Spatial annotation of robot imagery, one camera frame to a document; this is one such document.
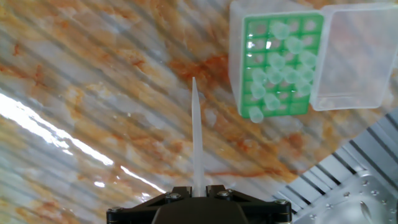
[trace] plastic box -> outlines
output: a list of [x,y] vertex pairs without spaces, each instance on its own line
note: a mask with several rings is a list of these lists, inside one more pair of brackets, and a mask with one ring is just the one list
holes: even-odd
[[377,108],[398,51],[395,4],[325,6],[313,109]]
[[398,53],[395,4],[334,5],[315,11],[286,0],[235,1],[230,14],[229,79],[240,115],[247,116],[242,112],[244,18],[309,11],[325,20],[310,95],[313,109],[380,106]]

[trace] screw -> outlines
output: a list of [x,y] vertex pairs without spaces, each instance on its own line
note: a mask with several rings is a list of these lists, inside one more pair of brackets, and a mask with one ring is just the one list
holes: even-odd
[[217,193],[217,195],[218,196],[222,196],[222,197],[227,197],[229,195],[229,193],[226,192],[226,191],[220,191],[220,192]]
[[376,195],[379,194],[379,191],[378,191],[378,190],[372,190],[372,191],[371,191],[371,194],[372,194],[373,196],[376,196]]
[[278,200],[275,200],[275,203],[277,203],[277,204],[279,204],[279,205],[285,205],[285,204],[287,204],[287,202],[289,202],[288,200],[285,200],[285,199],[278,199]]
[[166,198],[171,198],[171,199],[177,199],[179,197],[181,197],[181,195],[178,193],[172,193],[172,194],[166,195]]
[[119,206],[115,206],[109,209],[111,212],[120,212],[121,210],[123,210],[122,207]]

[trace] green tip rack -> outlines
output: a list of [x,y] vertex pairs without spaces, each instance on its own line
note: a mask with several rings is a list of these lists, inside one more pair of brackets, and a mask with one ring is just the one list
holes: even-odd
[[307,113],[322,25],[313,12],[244,19],[244,118]]

